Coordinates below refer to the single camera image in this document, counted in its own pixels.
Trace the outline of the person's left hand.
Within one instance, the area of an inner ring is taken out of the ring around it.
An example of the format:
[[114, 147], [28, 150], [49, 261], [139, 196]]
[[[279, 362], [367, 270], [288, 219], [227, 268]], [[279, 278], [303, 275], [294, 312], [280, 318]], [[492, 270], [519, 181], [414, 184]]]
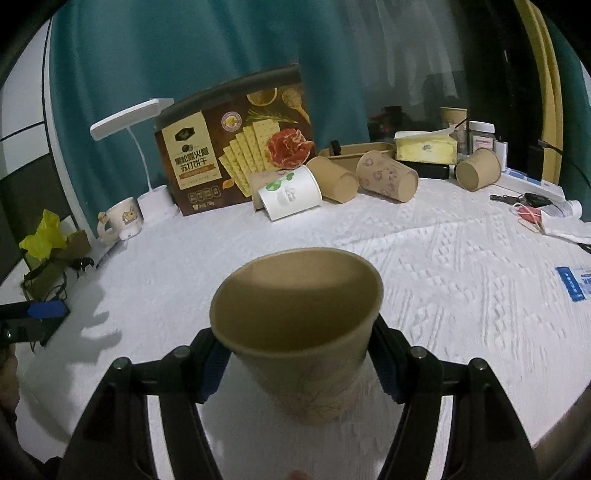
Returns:
[[7, 350], [6, 361], [1, 368], [0, 400], [1, 406], [14, 413], [20, 401], [20, 383], [17, 376], [18, 359], [15, 346], [10, 345]]

